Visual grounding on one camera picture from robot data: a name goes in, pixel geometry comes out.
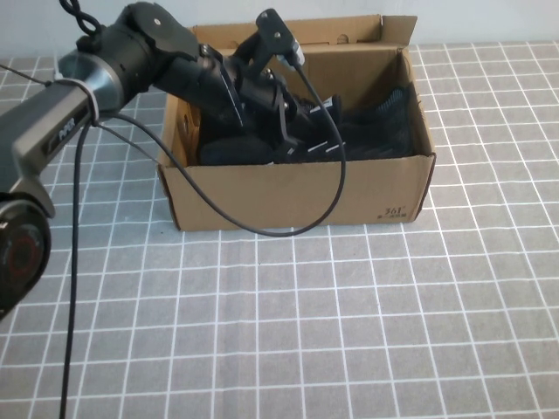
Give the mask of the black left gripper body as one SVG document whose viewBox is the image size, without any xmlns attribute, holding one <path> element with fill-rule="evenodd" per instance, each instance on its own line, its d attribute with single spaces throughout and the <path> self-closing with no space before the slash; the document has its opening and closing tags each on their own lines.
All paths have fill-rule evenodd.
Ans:
<svg viewBox="0 0 559 419">
<path fill-rule="evenodd" d="M 286 81 L 266 68 L 282 55 L 264 43 L 243 43 L 229 57 L 208 45 L 178 53 L 169 64 L 169 93 L 201 111 L 200 151 L 279 151 L 297 147 L 288 131 L 301 105 Z"/>
</svg>

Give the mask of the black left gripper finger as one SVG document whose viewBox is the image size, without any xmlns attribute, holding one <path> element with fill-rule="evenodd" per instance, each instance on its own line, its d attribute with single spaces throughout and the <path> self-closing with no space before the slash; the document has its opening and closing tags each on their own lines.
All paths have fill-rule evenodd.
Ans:
<svg viewBox="0 0 559 419">
<path fill-rule="evenodd" d="M 309 149 L 310 146 L 305 141 L 282 141 L 277 147 L 277 162 L 314 162 Z"/>
<path fill-rule="evenodd" d="M 312 100 L 295 98 L 296 112 L 290 122 L 292 131 L 314 131 L 323 128 L 324 113 Z"/>
</svg>

